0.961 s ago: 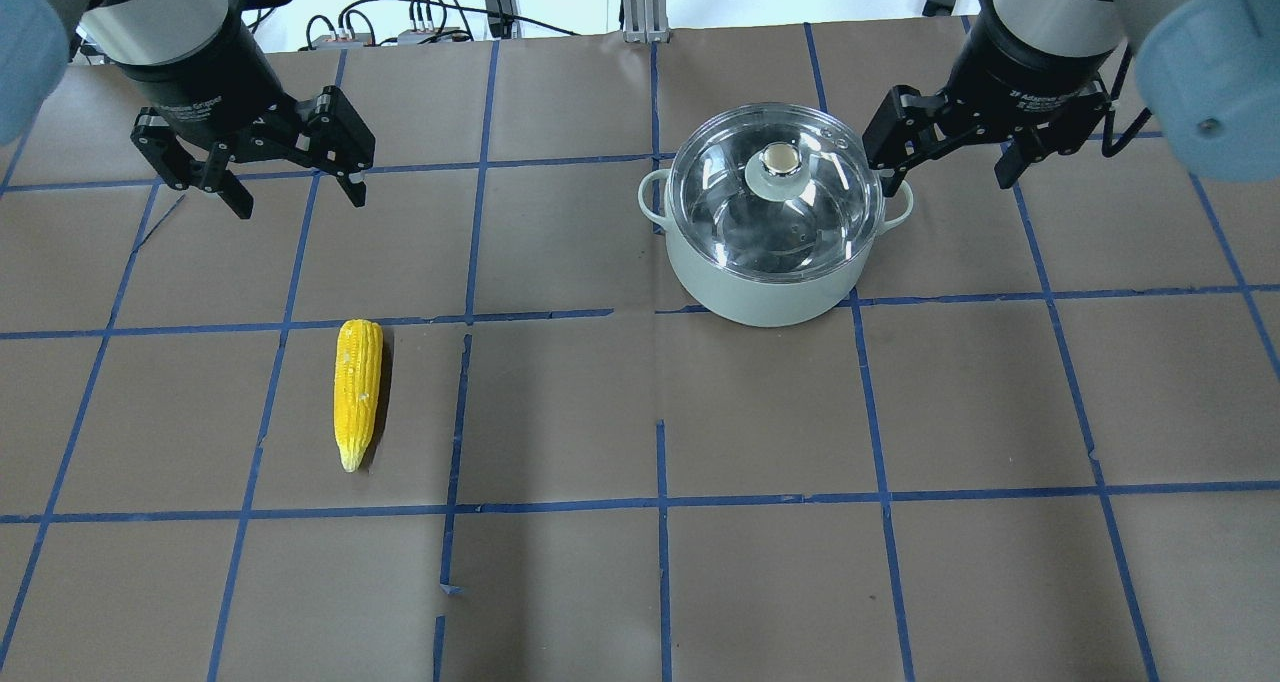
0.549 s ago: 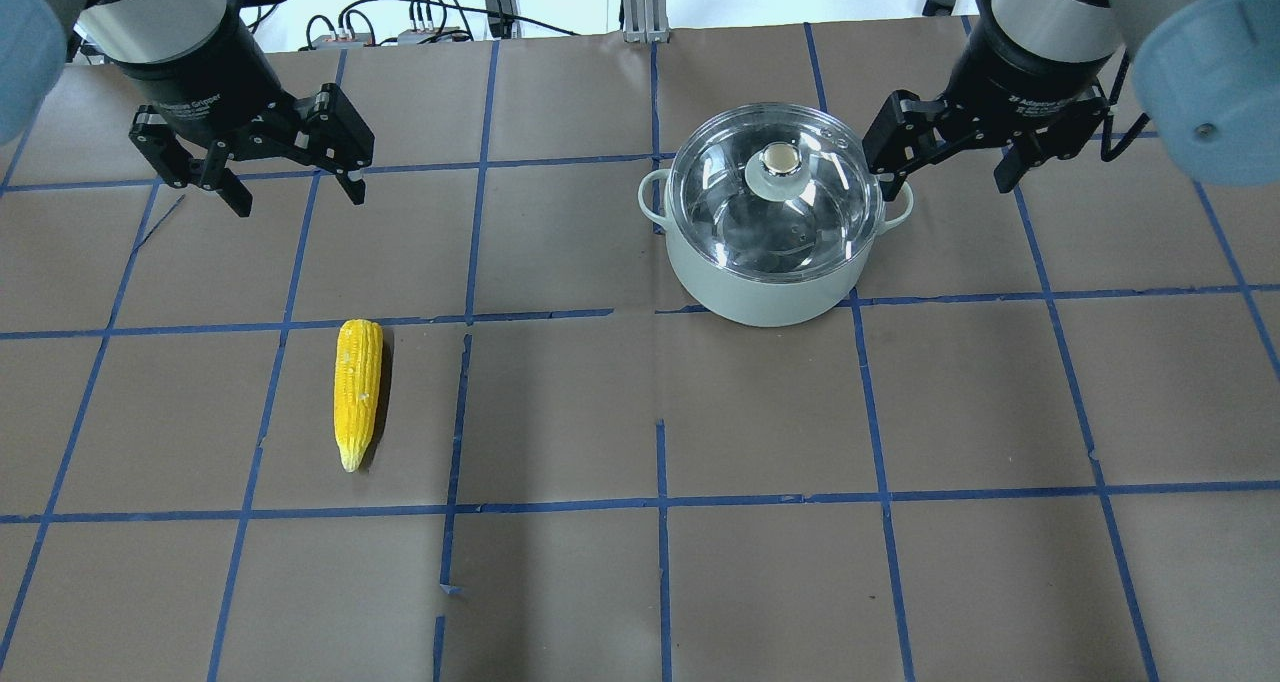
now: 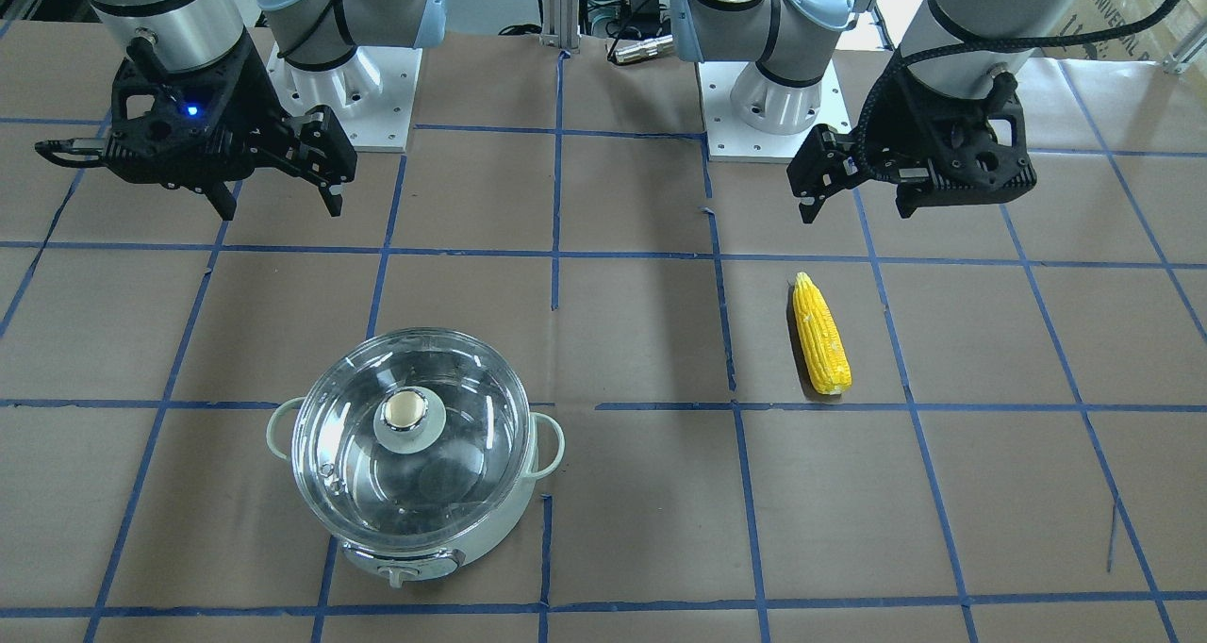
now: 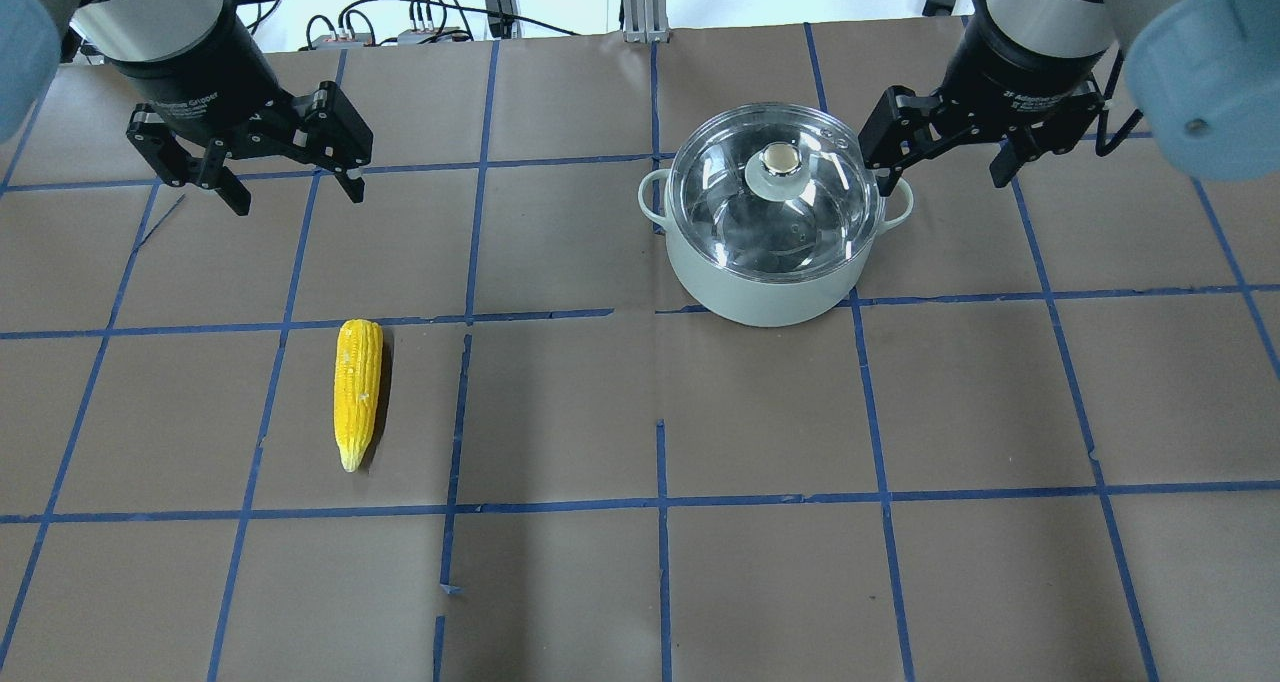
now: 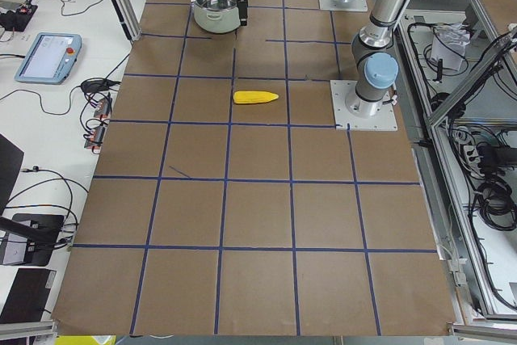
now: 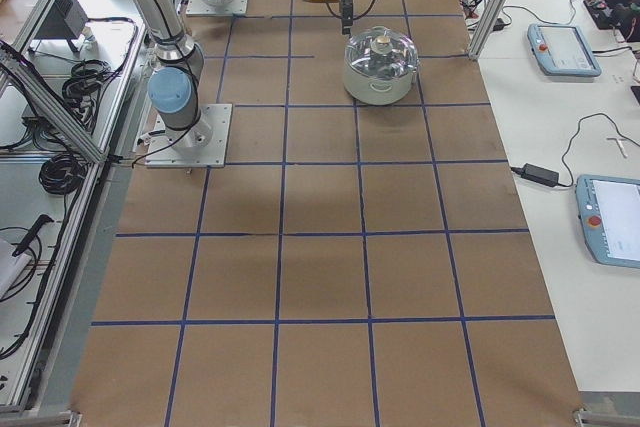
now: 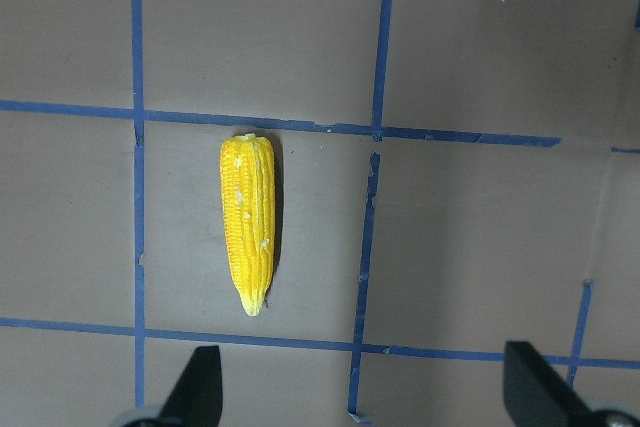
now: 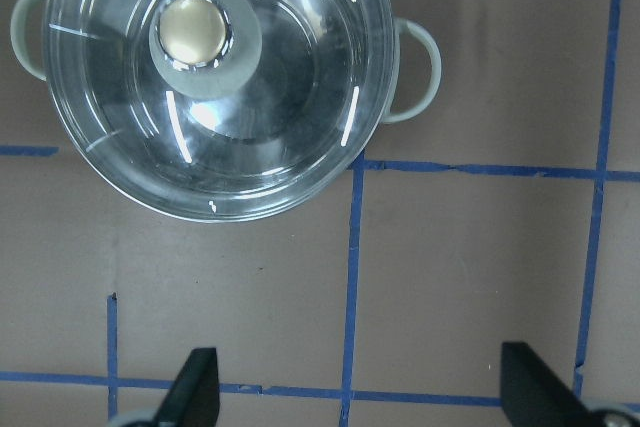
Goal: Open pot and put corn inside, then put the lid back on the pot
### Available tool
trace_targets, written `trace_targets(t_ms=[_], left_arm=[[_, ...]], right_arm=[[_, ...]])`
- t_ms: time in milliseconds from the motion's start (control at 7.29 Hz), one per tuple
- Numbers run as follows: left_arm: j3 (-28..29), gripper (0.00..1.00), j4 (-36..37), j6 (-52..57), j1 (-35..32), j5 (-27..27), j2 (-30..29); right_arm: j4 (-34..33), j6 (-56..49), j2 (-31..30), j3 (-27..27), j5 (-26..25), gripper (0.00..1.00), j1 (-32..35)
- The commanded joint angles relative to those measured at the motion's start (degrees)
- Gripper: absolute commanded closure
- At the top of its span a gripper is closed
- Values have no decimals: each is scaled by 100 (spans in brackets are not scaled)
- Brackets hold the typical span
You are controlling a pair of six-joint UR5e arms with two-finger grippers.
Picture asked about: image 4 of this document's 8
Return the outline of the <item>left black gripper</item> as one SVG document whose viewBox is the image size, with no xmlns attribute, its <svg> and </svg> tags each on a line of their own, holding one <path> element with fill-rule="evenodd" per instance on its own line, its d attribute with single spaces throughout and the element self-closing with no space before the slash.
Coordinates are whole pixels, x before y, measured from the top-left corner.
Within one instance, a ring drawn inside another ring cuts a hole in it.
<svg viewBox="0 0 1280 682">
<path fill-rule="evenodd" d="M 284 155 L 330 171 L 352 203 L 365 200 L 374 132 L 334 81 L 292 99 L 234 12 L 223 12 L 191 49 L 151 61 L 116 61 L 143 99 L 125 138 L 166 186 L 196 186 L 247 216 L 251 193 L 227 168 Z M 205 146 L 196 155 L 178 138 Z"/>
</svg>

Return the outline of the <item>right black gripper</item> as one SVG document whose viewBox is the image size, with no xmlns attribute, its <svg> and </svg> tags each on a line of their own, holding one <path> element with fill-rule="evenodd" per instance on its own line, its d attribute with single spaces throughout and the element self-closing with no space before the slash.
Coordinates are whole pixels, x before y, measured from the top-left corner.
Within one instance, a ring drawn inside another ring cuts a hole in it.
<svg viewBox="0 0 1280 682">
<path fill-rule="evenodd" d="M 961 131 L 978 139 L 1005 136 L 989 164 L 997 189 L 1050 148 L 1070 148 L 1097 116 L 1092 70 L 1102 50 L 1053 58 L 1021 47 L 987 17 L 968 23 L 948 63 L 940 95 L 905 86 L 884 90 L 858 139 L 869 170 L 904 171 L 959 145 Z M 940 122 L 940 131 L 936 123 Z"/>
</svg>

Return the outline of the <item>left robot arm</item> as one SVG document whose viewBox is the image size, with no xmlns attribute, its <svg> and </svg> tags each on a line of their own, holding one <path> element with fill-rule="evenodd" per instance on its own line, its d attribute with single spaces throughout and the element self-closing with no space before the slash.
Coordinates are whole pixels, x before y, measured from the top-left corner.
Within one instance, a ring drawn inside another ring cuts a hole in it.
<svg viewBox="0 0 1280 682">
<path fill-rule="evenodd" d="M 164 184 L 210 191 L 244 216 L 250 191 L 227 164 L 287 157 L 333 173 L 360 203 L 372 131 L 337 82 L 283 88 L 237 13 L 257 3 L 278 0 L 3 0 L 4 138 L 86 38 L 141 95 L 125 136 Z"/>
</svg>

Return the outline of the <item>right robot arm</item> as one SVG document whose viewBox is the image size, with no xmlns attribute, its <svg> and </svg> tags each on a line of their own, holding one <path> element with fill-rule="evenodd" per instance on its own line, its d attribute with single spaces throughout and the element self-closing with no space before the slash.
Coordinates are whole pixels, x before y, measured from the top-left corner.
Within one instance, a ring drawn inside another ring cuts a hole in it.
<svg viewBox="0 0 1280 682">
<path fill-rule="evenodd" d="M 884 90 L 859 136 L 879 189 L 955 146 L 997 143 L 993 184 L 1093 136 L 1146 123 L 1172 168 L 1207 180 L 1277 171 L 1279 0 L 973 0 L 932 93 Z"/>
</svg>

